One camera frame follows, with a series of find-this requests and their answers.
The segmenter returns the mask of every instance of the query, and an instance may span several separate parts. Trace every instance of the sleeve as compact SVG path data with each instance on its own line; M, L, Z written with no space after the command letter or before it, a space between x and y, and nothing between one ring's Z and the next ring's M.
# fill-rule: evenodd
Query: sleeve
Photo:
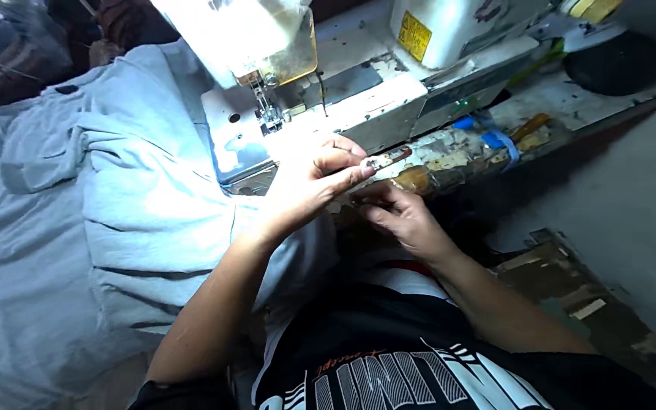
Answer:
M128 410L173 410L209 408L236 410L237 405L227 387L227 379L204 377L176 385L157 385L147 382Z
M540 352L514 356L588 408L656 408L656 389L604 356Z

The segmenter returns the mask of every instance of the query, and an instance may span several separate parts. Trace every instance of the gray fabric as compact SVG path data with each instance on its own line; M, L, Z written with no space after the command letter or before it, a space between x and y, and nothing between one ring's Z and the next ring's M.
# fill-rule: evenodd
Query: gray fabric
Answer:
M36 408L153 349L259 198L214 179L186 43L142 46L0 107L0 404ZM320 218L270 260L258 307L336 261Z

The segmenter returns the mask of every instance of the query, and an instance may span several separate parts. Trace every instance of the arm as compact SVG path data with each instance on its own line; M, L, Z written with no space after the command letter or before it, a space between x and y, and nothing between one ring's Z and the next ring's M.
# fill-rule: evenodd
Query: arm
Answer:
M236 237L178 314L156 350L147 380L184 382L227 365L230 347L254 304L273 251L336 196L374 174L373 169L360 167L365 157L356 143L333 135L312 154L303 152L300 158L284 161L256 226Z
M391 231L403 247L432 267L442 287L488 342L509 352L596 353L589 342L464 255L421 197L376 182L354 198L367 203L361 207L366 219ZM386 206L372 204L379 201Z

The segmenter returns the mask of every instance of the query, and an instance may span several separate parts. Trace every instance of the blue tape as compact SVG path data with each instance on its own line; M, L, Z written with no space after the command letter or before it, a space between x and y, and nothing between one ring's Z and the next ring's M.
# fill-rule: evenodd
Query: blue tape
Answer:
M454 124L452 124L454 128L457 128L459 130L471 130L472 128L475 127L475 118L472 118L470 116L465 116L461 117L459 120L455 121Z
M513 140L510 139L509 136L505 135L503 131L500 131L500 128L495 125L495 122L492 121L491 118L478 116L476 117L476 120L489 130L487 134L482 136L482 139L490 148L497 150L498 148L505 146L508 149L510 162L505 166L505 168L503 168L502 172L506 172L507 170L514 167L515 164L520 161L520 153L518 152Z
M493 133L497 139L500 140L500 142L505 145L508 149L508 155L510 155L510 162L505 165L505 168L503 168L503 172L506 172L507 170L511 169L512 167L515 166L515 164L520 161L520 153L517 150L517 147L515 146L515 143L510 139L509 136L505 135L503 131L500 131L497 128L491 129L491 133Z

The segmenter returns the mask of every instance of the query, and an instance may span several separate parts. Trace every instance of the person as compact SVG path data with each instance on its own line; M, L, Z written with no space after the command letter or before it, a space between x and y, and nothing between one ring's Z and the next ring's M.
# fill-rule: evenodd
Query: person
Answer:
M375 173L360 165L365 157L333 136L281 165L262 217L184 306L131 409L235 408L230 350L270 255ZM655 389L464 255L419 196L376 182L353 199L414 257L393 270L430 273L449 297L366 283L325 290L281 331L256 382L256 408L656 408Z

